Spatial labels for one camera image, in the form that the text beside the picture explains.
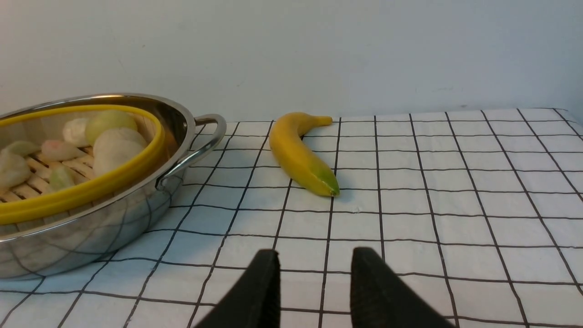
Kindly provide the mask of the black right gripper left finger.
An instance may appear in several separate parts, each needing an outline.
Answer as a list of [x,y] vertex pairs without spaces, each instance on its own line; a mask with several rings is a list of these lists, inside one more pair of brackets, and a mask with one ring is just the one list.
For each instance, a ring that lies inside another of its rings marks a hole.
[[260,249],[239,280],[197,328],[279,328],[281,276],[278,253]]

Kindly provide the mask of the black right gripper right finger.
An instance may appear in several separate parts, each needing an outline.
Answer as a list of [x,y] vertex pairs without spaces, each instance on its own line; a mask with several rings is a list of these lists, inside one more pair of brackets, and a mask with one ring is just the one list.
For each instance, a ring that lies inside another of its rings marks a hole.
[[351,262],[350,316],[354,328],[453,328],[370,247]]

